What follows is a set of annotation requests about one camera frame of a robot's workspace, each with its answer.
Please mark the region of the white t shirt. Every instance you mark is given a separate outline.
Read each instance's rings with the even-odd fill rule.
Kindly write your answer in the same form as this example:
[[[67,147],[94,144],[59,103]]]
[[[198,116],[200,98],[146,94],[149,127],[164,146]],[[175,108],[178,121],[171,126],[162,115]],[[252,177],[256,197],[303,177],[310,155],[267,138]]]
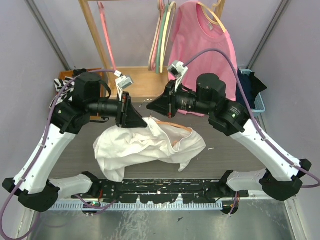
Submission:
[[[126,167],[153,161],[178,164],[182,172],[206,148],[192,128],[151,116],[143,120],[146,128],[112,126],[95,140],[94,157],[108,180],[122,182]]]

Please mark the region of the yellow hanger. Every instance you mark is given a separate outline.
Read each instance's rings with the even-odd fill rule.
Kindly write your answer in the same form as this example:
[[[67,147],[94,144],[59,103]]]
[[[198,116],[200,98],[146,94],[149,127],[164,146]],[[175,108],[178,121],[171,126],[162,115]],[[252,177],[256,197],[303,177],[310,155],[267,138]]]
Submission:
[[[164,60],[168,45],[168,40],[170,37],[173,20],[176,12],[176,2],[169,2],[164,9],[163,21],[160,29],[160,38],[159,38],[159,46],[158,46],[158,60],[156,61],[156,65],[158,67],[159,73],[163,73],[164,68]]]

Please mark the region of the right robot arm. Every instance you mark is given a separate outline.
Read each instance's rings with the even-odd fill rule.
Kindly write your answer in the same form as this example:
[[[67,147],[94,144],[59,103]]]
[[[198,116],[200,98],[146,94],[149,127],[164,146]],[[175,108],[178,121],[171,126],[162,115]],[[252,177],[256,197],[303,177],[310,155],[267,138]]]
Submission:
[[[179,110],[207,115],[215,130],[243,145],[263,163],[265,168],[258,171],[226,171],[219,184],[225,197],[240,191],[263,191],[275,200],[285,201],[299,193],[301,178],[312,166],[309,160],[293,157],[269,139],[246,107],[227,99],[226,84],[213,73],[200,75],[195,91],[170,80],[163,94],[147,109],[168,118],[175,117]]]

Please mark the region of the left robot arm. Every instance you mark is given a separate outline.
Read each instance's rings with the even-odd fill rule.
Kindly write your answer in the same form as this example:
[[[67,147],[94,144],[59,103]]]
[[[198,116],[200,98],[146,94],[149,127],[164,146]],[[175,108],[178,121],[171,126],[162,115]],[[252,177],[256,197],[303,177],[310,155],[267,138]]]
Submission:
[[[91,121],[91,116],[99,115],[104,121],[115,118],[120,128],[146,128],[147,123],[132,105],[132,99],[124,89],[133,84],[130,76],[114,71],[117,98],[101,97],[101,86],[111,92],[102,80],[99,70],[83,72],[69,80],[59,94],[71,93],[70,97],[52,103],[47,124],[38,146],[23,169],[14,177],[6,178],[2,186],[11,196],[26,208],[43,213],[57,200],[77,194],[95,198],[102,189],[100,180],[92,173],[50,179],[49,176],[61,154],[80,130]]]

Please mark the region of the green hanger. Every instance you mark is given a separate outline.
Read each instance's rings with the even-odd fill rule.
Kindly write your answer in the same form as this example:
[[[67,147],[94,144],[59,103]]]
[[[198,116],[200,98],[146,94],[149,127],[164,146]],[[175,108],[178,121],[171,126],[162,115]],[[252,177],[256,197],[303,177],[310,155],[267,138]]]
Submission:
[[[155,72],[156,74],[160,74],[163,72],[163,64],[164,64],[164,55],[165,55],[165,24],[166,24],[166,18],[168,15],[169,10],[169,2],[165,4],[164,3],[164,13],[161,18],[161,23],[159,27],[159,35],[158,35],[158,43],[157,43],[157,52],[156,52],[156,59],[155,59]]]

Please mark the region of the pink t shirt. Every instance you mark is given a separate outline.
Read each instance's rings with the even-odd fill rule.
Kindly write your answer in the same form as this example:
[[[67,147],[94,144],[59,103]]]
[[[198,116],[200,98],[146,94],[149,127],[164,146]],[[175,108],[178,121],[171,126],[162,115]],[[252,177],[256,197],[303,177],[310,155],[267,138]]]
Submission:
[[[219,49],[230,59],[235,70],[238,69],[236,52],[227,30],[212,26],[207,20],[199,1],[183,3],[177,11],[171,33],[172,49],[169,64],[174,61],[187,63],[192,57],[207,49]],[[226,84],[226,98],[236,100],[237,80],[229,62],[216,51],[206,52],[188,66],[188,71],[181,85],[193,91],[197,88],[197,78],[202,74],[212,73]]]

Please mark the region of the natural wood hanger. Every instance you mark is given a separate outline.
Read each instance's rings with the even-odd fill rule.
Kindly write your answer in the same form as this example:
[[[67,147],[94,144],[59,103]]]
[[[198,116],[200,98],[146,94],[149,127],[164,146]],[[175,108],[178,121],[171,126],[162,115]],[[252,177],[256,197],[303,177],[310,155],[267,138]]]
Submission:
[[[217,0],[211,6],[207,6],[202,2],[198,2],[197,5],[201,7],[201,10],[205,18],[212,24],[219,26],[223,33],[227,31],[226,27],[221,21],[222,13],[224,10],[226,0]]]

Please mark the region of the light pink hanger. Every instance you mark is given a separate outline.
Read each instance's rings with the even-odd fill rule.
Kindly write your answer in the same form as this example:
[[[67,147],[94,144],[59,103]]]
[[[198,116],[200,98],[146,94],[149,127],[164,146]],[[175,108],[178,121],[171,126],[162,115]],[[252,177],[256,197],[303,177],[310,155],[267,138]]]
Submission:
[[[157,0],[157,9],[158,9],[158,20],[157,20],[153,43],[152,43],[152,47],[151,47],[149,59],[148,59],[148,71],[153,71],[153,56],[155,53],[155,47],[158,42],[159,28],[160,28],[161,20],[162,20],[162,17],[164,14],[164,9],[165,9],[165,5],[164,5],[163,0]]]

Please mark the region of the wooden clothes rack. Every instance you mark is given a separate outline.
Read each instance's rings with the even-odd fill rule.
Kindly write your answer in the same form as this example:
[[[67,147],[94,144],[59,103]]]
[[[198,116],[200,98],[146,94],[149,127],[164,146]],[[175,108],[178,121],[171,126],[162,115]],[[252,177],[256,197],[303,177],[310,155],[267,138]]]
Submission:
[[[165,3],[163,0],[157,1],[158,20],[148,58],[148,65],[134,67],[118,67],[116,64],[103,2],[97,1],[103,34],[99,33],[90,8],[90,1],[81,0],[79,4],[100,60],[103,66],[109,69],[108,72],[105,72],[105,76],[108,79],[107,87],[109,87],[112,92],[106,95],[114,98],[123,94],[124,91],[129,91],[133,100],[136,102],[157,96],[169,81],[168,72],[164,69],[164,61],[175,19],[177,9],[176,2],[169,1]]]

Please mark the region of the black rolled socks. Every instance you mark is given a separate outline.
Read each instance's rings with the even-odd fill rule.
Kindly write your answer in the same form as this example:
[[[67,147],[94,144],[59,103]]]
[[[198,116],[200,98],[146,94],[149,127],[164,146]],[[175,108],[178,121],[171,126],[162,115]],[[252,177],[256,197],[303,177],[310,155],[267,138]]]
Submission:
[[[73,70],[73,77],[77,77],[79,75],[81,75],[82,73],[86,73],[87,72],[87,69],[85,68],[82,68],[82,69],[74,69]]]

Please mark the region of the orange wooden organizer tray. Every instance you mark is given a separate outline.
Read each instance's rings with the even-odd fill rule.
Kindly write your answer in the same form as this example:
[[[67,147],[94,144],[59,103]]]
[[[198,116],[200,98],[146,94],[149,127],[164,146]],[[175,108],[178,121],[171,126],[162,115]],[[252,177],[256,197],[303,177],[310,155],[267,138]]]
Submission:
[[[87,71],[93,71],[93,70],[100,70],[101,68],[90,68],[90,69],[86,69],[86,68],[83,68],[83,70],[87,70]],[[66,77],[67,78],[72,78],[73,77],[73,75],[74,75],[74,71],[76,71],[76,70],[82,70],[82,68],[81,69],[75,69],[75,70],[68,70],[68,71],[62,71],[62,72],[60,72],[60,74],[59,74],[59,79],[62,79],[62,80],[64,80]],[[102,76],[103,77],[103,75],[104,75],[104,73],[102,73],[102,72],[99,72],[98,73],[100,76]]]

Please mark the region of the dark navy garment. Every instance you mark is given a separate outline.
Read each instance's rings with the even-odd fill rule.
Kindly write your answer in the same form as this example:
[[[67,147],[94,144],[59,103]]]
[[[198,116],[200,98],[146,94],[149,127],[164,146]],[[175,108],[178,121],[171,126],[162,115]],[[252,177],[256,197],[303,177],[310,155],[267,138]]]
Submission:
[[[237,70],[237,75],[239,78],[239,81],[241,83],[242,89],[245,93],[246,99],[251,107],[251,109],[255,109],[256,105],[255,105],[255,97],[252,96],[252,85],[251,85],[251,81],[249,79],[249,76],[246,74],[242,74],[242,72],[238,69]],[[246,106],[245,104],[245,100],[241,94],[239,85],[237,84],[236,86],[236,102],[242,104],[243,106]]]

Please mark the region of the black garment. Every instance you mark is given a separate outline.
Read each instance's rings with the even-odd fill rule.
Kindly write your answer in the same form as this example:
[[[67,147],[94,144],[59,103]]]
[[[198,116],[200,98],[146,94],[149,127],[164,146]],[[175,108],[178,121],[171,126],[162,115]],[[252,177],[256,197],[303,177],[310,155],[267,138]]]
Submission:
[[[249,74],[249,80],[251,81],[251,94],[253,97],[257,97],[259,93],[268,89],[268,87],[255,76],[254,72]]]

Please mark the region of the blue plastic basket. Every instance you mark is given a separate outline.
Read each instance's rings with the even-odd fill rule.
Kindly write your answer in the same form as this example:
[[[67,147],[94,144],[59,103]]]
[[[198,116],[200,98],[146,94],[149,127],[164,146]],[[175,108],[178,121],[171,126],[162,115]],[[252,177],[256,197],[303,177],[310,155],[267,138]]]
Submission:
[[[249,69],[240,69],[240,71],[242,72],[242,74],[248,75],[248,76],[251,72],[253,72]],[[262,113],[266,111],[266,107],[263,102],[261,93],[259,93],[258,96],[255,98],[255,109],[251,109],[251,110],[255,118],[258,118]]]

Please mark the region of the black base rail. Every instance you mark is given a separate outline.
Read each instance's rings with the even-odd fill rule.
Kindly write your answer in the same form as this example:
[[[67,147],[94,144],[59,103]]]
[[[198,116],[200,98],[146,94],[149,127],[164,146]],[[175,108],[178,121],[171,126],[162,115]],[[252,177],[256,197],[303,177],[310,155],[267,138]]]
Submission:
[[[82,211],[98,215],[107,210],[203,210],[234,214],[239,201],[249,197],[246,190],[235,192],[211,179],[100,179],[88,193],[73,195]]]

